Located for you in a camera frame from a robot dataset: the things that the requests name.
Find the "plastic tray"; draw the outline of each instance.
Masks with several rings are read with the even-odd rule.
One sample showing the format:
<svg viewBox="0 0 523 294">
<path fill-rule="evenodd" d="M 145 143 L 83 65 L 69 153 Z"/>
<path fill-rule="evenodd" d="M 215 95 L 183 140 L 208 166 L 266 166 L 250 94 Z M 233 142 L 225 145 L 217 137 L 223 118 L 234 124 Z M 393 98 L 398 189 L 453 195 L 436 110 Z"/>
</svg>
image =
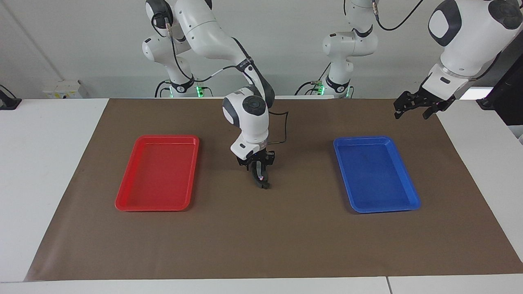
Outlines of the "plastic tray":
<svg viewBox="0 0 523 294">
<path fill-rule="evenodd" d="M 418 209 L 420 200 L 389 137 L 334 140 L 350 205 L 360 213 Z"/>
<path fill-rule="evenodd" d="M 134 144 L 115 206 L 123 211 L 180 211 L 191 200 L 200 140 L 144 135 Z"/>
</svg>

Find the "white wall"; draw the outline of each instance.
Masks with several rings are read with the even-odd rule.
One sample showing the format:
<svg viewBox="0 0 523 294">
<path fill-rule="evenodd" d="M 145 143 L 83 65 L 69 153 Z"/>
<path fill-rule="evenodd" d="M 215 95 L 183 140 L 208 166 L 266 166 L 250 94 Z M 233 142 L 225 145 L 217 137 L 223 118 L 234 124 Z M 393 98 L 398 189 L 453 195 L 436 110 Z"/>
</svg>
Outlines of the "white wall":
<svg viewBox="0 0 523 294">
<path fill-rule="evenodd" d="M 393 98 L 406 89 L 418 88 L 442 52 L 427 32 L 428 18 L 440 2 L 425 0 L 397 31 L 374 28 L 380 38 L 378 51 L 353 59 L 354 97 Z M 44 80 L 56 80 L 57 76 L 81 80 L 94 97 L 154 95 L 156 84 L 167 75 L 162 66 L 147 60 L 141 51 L 142 40 L 154 34 L 144 3 L 0 0 L 21 26 L 14 32 L 12 27 L 17 25 L 12 21 L 6 25 L 3 17 L 0 22 L 0 83 L 24 98 L 40 98 Z M 416 3 L 381 1 L 382 23 L 396 25 Z M 323 38 L 332 32 L 349 30 L 342 0 L 214 0 L 213 6 L 222 28 L 242 42 L 278 95 L 293 94 L 303 82 L 318 78 L 329 62 L 322 52 Z M 19 40 L 20 30 L 27 32 L 36 50 L 27 50 L 27 45 Z M 46 65 L 42 55 L 50 65 Z M 182 56 L 200 77 L 228 65 L 225 61 L 200 58 L 193 52 Z M 33 80 L 30 87 L 19 81 L 28 78 Z M 207 85 L 215 95 L 226 95 L 245 83 L 238 72 L 228 70 Z"/>
</svg>

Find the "blue tray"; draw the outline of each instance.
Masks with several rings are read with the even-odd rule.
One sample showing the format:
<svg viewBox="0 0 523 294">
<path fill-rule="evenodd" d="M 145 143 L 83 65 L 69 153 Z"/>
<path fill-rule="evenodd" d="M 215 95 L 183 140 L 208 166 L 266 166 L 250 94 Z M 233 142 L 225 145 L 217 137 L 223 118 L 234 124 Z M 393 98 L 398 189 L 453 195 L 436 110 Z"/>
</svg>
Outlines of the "blue tray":
<svg viewBox="0 0 523 294">
<path fill-rule="evenodd" d="M 334 140 L 350 205 L 360 213 L 418 209 L 420 200 L 389 137 Z"/>
</svg>

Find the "cable connector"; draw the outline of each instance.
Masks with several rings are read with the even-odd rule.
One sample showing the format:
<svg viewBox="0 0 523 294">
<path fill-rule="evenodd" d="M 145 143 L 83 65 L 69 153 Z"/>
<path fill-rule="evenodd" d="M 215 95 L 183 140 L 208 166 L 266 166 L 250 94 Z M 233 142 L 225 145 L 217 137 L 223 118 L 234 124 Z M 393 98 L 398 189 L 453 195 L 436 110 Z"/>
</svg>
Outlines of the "cable connector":
<svg viewBox="0 0 523 294">
<path fill-rule="evenodd" d="M 167 34 L 169 36 L 169 38 L 171 38 L 171 40 L 173 39 L 173 31 L 171 30 L 171 26 L 170 26 L 170 23 L 169 23 L 169 19 L 164 18 L 165 19 L 165 28 L 167 29 Z"/>
<path fill-rule="evenodd" d="M 378 16 L 378 3 L 376 3 L 376 0 L 372 0 L 372 11 L 376 20 L 378 20 L 380 17 Z"/>
</svg>

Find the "red tray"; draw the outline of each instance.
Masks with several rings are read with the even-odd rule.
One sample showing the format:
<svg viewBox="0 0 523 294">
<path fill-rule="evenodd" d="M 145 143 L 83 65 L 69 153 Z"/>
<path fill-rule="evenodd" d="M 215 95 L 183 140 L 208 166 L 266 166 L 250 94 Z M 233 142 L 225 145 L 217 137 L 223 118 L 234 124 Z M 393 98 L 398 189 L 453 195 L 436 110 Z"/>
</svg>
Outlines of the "red tray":
<svg viewBox="0 0 523 294">
<path fill-rule="evenodd" d="M 200 140 L 144 135 L 134 144 L 115 206 L 123 211 L 180 211 L 191 200 Z"/>
</svg>

